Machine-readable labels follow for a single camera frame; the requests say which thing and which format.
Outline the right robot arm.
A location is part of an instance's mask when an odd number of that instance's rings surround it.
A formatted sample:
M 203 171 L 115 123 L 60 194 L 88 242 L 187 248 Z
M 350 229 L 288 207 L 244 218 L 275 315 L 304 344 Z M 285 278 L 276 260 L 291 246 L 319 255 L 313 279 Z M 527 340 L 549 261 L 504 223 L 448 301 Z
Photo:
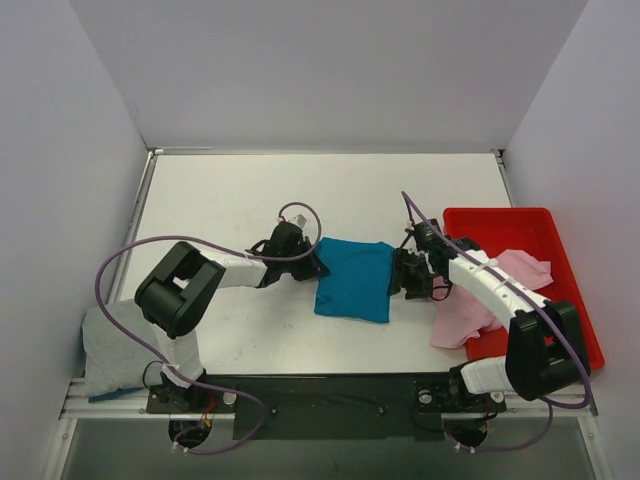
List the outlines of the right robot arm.
M 511 391 L 527 401 L 547 400 L 580 383 L 591 390 L 590 364 L 577 308 L 554 302 L 510 277 L 474 241 L 452 239 L 435 222 L 411 222 L 405 230 L 413 250 L 400 246 L 392 257 L 388 292 L 406 299 L 432 297 L 440 279 L 459 287 L 499 320 L 507 332 L 505 355 L 469 361 L 450 371 L 446 396 L 469 409 L 482 394 Z

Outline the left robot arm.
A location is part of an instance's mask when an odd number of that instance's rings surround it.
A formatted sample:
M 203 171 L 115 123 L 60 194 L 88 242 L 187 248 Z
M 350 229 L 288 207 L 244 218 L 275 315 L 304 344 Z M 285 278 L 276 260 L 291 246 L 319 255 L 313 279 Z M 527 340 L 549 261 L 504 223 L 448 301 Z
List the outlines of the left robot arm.
M 282 221 L 268 239 L 239 254 L 199 249 L 180 238 L 135 292 L 134 301 L 152 326 L 165 358 L 163 383 L 170 400 L 184 412 L 199 409 L 206 388 L 196 327 L 220 289 L 262 289 L 284 274 L 297 282 L 322 278 L 329 268 L 315 253 L 308 236 L 295 223 Z

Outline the teal blue t shirt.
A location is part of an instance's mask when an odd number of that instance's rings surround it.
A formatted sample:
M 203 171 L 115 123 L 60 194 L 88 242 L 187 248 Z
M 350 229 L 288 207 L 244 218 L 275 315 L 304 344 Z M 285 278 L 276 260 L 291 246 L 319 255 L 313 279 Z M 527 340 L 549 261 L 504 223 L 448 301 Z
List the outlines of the teal blue t shirt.
M 384 242 L 322 239 L 316 253 L 329 274 L 318 279 L 314 313 L 387 324 L 393 252 Z

